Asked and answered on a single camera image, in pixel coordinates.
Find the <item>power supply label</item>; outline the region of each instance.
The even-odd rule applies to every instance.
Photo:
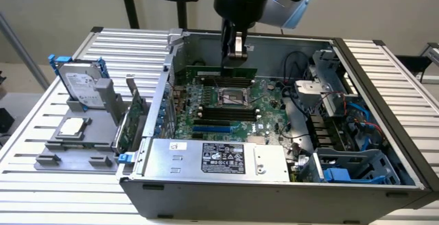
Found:
[[[203,143],[202,171],[246,174],[244,145]]]

